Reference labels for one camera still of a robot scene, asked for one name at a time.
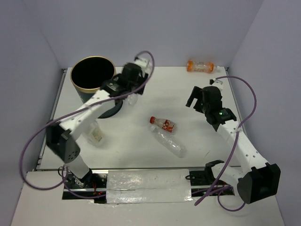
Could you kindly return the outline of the crushed clear blue-label bottle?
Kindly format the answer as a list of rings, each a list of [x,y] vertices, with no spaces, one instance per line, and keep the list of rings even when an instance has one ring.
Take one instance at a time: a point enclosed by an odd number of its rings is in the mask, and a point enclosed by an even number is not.
[[[124,102],[127,103],[129,106],[134,106],[137,100],[138,100],[138,95],[136,93],[133,93],[131,95],[128,95],[124,100]]]

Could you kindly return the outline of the red cap red-label bottle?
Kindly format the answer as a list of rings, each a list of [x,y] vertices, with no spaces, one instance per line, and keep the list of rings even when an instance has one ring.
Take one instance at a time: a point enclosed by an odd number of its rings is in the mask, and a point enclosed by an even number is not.
[[[150,124],[156,125],[166,132],[173,133],[176,128],[176,124],[168,119],[150,117]]]

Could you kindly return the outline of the long clear plastic bottle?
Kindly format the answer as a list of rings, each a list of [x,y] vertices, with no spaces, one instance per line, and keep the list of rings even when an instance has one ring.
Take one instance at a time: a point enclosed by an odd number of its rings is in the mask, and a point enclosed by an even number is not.
[[[155,139],[162,144],[166,149],[168,149],[172,154],[178,158],[184,158],[187,154],[186,147],[168,132],[160,129],[157,126],[150,126],[150,132],[155,137]]]

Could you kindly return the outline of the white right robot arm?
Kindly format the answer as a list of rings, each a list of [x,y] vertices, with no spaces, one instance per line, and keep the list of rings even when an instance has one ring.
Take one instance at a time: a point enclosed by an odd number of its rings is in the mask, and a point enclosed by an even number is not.
[[[255,149],[234,113],[222,106],[221,91],[215,86],[195,86],[186,103],[205,115],[206,121],[231,147],[230,156],[235,157],[241,170],[229,166],[229,161],[215,160],[205,166],[207,183],[216,185],[219,180],[232,186],[234,193],[246,204],[277,194],[281,170],[277,164],[270,164]]]

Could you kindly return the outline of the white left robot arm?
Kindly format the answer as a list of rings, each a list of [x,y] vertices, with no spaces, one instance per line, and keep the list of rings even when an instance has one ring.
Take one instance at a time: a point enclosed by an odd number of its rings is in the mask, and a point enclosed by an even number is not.
[[[80,187],[88,187],[94,181],[92,170],[80,156],[77,139],[99,116],[115,107],[117,100],[123,101],[131,94],[143,94],[154,64],[136,59],[124,65],[121,73],[106,80],[75,115],[67,115],[46,129],[46,144],[65,164]]]

